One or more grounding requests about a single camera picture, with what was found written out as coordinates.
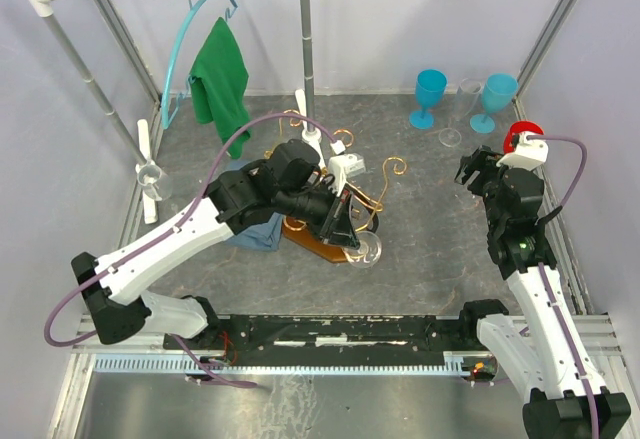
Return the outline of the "clear wine glass front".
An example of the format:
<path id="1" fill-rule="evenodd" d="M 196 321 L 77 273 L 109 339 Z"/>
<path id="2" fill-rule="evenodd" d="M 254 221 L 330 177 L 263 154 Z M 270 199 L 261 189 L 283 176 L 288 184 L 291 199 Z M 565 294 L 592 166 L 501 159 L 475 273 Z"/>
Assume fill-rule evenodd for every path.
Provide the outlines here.
<path id="1" fill-rule="evenodd" d="M 382 254 L 382 242 L 377 234 L 370 231 L 360 231 L 356 233 L 359 241 L 358 248 L 344 248 L 343 253 L 347 262 L 359 269 L 373 267 Z"/>

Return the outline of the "clear wine glass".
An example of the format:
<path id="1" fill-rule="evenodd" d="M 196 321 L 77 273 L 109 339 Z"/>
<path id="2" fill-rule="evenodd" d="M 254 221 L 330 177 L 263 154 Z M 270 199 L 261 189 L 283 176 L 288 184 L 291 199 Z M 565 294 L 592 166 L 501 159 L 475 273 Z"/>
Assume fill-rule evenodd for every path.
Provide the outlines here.
<path id="1" fill-rule="evenodd" d="M 358 248 L 344 248 L 343 253 L 347 262 L 359 269 L 373 267 L 382 254 L 382 242 L 377 234 L 370 231 L 360 231 L 356 233 L 359 241 Z"/>
<path id="2" fill-rule="evenodd" d="M 136 179 L 143 193 L 156 202 L 169 199 L 173 193 L 171 178 L 155 164 L 139 167 Z"/>
<path id="3" fill-rule="evenodd" d="M 458 125 L 474 108 L 483 88 L 478 79 L 463 79 L 454 97 L 452 111 L 447 126 L 439 132 L 438 138 L 448 148 L 456 147 L 462 140 Z"/>

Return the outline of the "red wine glass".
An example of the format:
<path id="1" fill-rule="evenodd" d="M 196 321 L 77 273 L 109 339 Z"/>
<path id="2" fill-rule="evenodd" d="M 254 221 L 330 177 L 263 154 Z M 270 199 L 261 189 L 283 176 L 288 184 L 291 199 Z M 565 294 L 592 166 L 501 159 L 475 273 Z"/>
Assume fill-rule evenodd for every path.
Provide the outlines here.
<path id="1" fill-rule="evenodd" d="M 544 135 L 544 130 L 536 123 L 531 121 L 517 121 L 513 123 L 503 141 L 503 152 L 511 153 L 515 150 L 515 138 L 522 133 L 531 133 L 534 135 Z"/>

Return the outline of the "blue wine glass back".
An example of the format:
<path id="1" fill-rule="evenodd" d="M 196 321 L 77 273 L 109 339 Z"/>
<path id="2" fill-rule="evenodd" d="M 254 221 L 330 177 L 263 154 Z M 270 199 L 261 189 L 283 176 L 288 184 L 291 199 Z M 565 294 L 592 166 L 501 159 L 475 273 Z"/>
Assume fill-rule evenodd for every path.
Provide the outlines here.
<path id="1" fill-rule="evenodd" d="M 489 134 L 495 129 L 494 115 L 502 111 L 513 99 L 519 88 L 517 79 L 506 73 L 490 75 L 484 85 L 481 104 L 483 112 L 470 119 L 473 131 Z"/>

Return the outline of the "blue wine glass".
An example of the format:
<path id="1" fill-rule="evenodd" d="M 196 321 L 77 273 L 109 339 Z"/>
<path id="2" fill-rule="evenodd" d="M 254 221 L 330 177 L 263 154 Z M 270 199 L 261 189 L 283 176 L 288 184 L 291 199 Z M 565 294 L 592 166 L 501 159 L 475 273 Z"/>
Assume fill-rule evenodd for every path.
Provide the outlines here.
<path id="1" fill-rule="evenodd" d="M 415 98 L 420 109 L 409 115 L 409 123 L 412 127 L 426 130 L 434 125 L 435 119 L 431 109 L 441 101 L 447 84 L 447 77 L 437 69 L 426 69 L 417 75 Z"/>
<path id="2" fill-rule="evenodd" d="M 519 88 L 517 79 L 506 73 L 490 75 L 484 85 L 481 104 L 483 112 L 470 119 L 473 131 L 489 134 L 495 129 L 494 115 L 502 111 L 513 99 Z"/>

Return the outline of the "blue wine glass front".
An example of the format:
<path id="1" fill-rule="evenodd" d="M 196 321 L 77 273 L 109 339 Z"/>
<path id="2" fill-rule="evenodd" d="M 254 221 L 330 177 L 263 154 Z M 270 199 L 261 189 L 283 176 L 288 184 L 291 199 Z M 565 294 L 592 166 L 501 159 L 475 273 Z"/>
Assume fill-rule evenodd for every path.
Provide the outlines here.
<path id="1" fill-rule="evenodd" d="M 441 101 L 447 84 L 447 77 L 437 69 L 426 69 L 417 75 L 415 98 L 420 109 L 409 115 L 409 123 L 412 127 L 426 130 L 434 125 L 435 119 L 431 109 Z"/>

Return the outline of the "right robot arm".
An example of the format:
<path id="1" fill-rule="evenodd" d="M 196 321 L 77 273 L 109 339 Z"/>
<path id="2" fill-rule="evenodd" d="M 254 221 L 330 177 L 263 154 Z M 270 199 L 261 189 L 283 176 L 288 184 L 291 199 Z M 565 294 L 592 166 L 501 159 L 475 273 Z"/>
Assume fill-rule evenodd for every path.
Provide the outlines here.
<path id="1" fill-rule="evenodd" d="M 563 299 L 556 257 L 546 238 L 551 214 L 541 216 L 545 183 L 535 173 L 540 160 L 486 146 L 462 157 L 456 180 L 482 199 L 492 262 L 514 294 L 530 337 L 511 317 L 495 311 L 457 326 L 468 349 L 484 346 L 522 399 L 530 438 L 614 438 L 632 408 L 612 392 L 590 358 Z"/>

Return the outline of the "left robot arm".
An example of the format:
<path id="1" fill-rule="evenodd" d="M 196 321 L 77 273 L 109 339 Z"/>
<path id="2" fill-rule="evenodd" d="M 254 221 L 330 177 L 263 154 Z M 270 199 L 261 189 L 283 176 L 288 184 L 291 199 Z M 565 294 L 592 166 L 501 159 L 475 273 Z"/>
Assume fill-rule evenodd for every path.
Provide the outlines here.
<path id="1" fill-rule="evenodd" d="M 112 345 L 140 332 L 161 333 L 212 348 L 221 327 L 209 301 L 159 295 L 150 286 L 197 253 L 276 214 L 305 223 L 322 244 L 359 248 L 346 180 L 363 168 L 360 155 L 342 153 L 322 170 L 317 151 L 292 139 L 267 159 L 221 173 L 188 207 L 126 247 L 100 257 L 79 254 L 72 269 L 85 288 L 99 341 Z"/>

